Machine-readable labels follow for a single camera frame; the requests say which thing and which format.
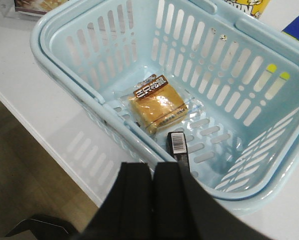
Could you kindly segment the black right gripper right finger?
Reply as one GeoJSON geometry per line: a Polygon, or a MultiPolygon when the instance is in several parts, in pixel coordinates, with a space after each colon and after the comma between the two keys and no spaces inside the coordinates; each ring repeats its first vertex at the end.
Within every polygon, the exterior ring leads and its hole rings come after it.
{"type": "Polygon", "coordinates": [[[158,163],[153,183],[155,240],[268,239],[217,203],[181,163],[158,163]]]}

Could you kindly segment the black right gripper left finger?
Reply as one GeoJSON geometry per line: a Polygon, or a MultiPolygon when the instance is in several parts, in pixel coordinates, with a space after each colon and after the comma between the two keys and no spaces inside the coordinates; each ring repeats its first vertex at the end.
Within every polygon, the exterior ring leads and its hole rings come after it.
{"type": "Polygon", "coordinates": [[[149,240],[152,176],[145,163],[123,162],[101,207],[84,230],[85,240],[149,240]]]}

